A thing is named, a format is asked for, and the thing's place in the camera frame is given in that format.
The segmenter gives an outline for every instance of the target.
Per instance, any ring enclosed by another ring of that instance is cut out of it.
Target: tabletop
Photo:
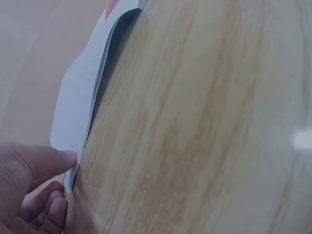
[[[310,234],[311,12],[310,0],[149,0],[66,233]]]

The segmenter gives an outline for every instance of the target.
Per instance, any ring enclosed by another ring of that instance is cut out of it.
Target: finger
[[[59,151],[49,146],[12,143],[11,148],[20,162],[31,172],[32,179],[60,175],[74,167],[77,155],[73,151]]]
[[[39,187],[41,184],[47,182],[50,178],[50,176],[44,177],[44,178],[39,178],[39,179],[34,179],[31,181],[29,190],[27,194],[31,193],[33,190],[35,190],[37,187]]]
[[[37,232],[31,228],[31,226],[26,223],[21,217],[16,216],[10,226],[12,232],[8,233],[25,233],[25,234],[36,234]]]
[[[59,192],[59,191],[53,191],[50,194],[49,199],[48,199],[47,203],[45,204],[44,209],[42,210],[42,212],[38,215],[38,217],[33,222],[34,228],[36,230],[39,229],[43,225],[45,219],[47,218],[47,215],[49,213],[49,210],[51,208],[53,201],[58,197],[64,198],[64,194]]]
[[[49,213],[38,229],[39,234],[60,234],[64,228],[64,222],[67,211],[67,202],[64,198],[56,198],[49,210]]]
[[[22,204],[18,216],[24,219],[27,223],[32,222],[44,209],[50,194],[52,194],[53,191],[58,191],[62,194],[63,190],[64,187],[61,183],[57,181],[51,182],[37,195]]]

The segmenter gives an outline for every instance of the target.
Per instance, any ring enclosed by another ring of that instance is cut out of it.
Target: beige background
[[[49,144],[62,78],[105,2],[1,1],[0,140]]]

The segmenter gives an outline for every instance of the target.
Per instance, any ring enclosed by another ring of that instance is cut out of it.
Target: light wood board
[[[99,108],[66,233],[309,234],[310,0],[149,0]]]

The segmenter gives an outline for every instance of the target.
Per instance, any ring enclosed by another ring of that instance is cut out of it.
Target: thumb
[[[72,168],[76,160],[76,154],[71,151],[0,143],[0,221],[13,219],[32,180],[60,175]]]

